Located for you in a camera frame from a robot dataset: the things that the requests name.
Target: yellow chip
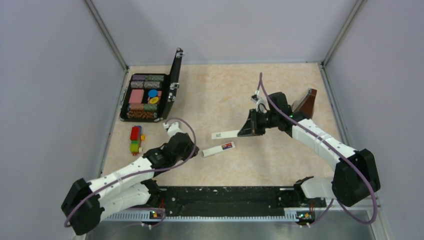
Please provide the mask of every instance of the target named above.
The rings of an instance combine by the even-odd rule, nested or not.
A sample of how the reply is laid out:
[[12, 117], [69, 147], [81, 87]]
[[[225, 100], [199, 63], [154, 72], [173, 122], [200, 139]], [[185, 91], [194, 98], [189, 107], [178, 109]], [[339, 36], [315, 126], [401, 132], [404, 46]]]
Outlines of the yellow chip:
[[150, 99], [150, 101], [148, 101], [149, 104], [155, 104], [159, 102], [159, 97], [155, 96], [152, 99]]

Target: case latch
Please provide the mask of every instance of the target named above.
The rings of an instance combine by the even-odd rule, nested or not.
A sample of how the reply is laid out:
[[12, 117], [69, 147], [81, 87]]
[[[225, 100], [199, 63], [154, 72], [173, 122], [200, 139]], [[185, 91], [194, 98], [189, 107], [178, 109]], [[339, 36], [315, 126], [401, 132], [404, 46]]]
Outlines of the case latch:
[[172, 82], [169, 89], [171, 90], [175, 90], [175, 89], [179, 89], [180, 88], [180, 84], [178, 82]]
[[122, 106], [122, 104], [124, 104], [125, 94], [127, 94], [127, 90], [128, 90], [128, 87], [126, 87], [123, 90], [122, 98], [121, 98], [120, 103], [119, 103], [121, 106]]
[[179, 58], [182, 58], [184, 56], [184, 52], [177, 52], [176, 54], [175, 54], [175, 57], [177, 58], [177, 59], [179, 59]]
[[174, 102], [174, 101], [175, 101], [175, 96], [172, 94], [172, 92], [170, 92], [168, 95], [168, 102]]

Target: red toy block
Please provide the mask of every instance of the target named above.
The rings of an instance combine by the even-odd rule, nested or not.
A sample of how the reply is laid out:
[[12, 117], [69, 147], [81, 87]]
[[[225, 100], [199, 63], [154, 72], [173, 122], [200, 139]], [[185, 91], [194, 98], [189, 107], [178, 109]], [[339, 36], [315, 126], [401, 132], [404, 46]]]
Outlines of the red toy block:
[[131, 135], [129, 136], [129, 139], [131, 141], [137, 141], [139, 140], [140, 136], [140, 127], [139, 126], [133, 126], [131, 129]]

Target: sticker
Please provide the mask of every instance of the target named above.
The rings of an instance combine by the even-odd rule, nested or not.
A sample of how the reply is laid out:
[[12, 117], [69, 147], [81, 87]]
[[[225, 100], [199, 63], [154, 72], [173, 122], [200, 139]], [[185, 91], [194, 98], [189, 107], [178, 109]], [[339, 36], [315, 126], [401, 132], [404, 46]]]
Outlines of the sticker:
[[227, 143], [227, 144], [222, 145], [222, 150], [230, 149], [230, 148], [232, 148], [232, 147], [233, 147], [233, 145], [231, 144], [231, 142], [229, 142], [229, 143]]

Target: black case lid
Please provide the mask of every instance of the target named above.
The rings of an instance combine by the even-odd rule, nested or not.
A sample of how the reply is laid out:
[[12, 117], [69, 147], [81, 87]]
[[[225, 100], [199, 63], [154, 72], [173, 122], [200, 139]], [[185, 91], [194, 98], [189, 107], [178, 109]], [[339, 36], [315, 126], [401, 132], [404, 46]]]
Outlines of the black case lid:
[[177, 89], [180, 87], [178, 80], [180, 78], [181, 61], [183, 60], [184, 51], [181, 48], [176, 49], [175, 57], [173, 59], [171, 71], [169, 73], [169, 91], [166, 93], [166, 103], [164, 105], [162, 119], [167, 119], [172, 106], [174, 105], [175, 98], [177, 96]]

